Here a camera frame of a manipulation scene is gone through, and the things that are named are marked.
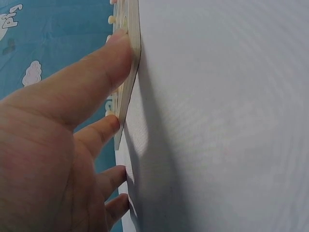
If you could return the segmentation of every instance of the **white cloud pattern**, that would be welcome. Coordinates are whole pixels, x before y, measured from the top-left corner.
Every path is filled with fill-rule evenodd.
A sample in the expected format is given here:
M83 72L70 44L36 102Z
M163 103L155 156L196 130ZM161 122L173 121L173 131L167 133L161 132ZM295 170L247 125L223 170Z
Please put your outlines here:
M26 87L40 82L41 74L41 64L37 60L33 61L30 64L29 68L27 68L26 70L26 75L24 76L22 81L23 85Z

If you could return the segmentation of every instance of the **white surface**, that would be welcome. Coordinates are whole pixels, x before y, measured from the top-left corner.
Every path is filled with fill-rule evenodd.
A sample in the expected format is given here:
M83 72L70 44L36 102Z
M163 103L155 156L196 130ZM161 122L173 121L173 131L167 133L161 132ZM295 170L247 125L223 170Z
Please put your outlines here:
M117 153L140 231L309 231L309 2L140 0L140 23Z

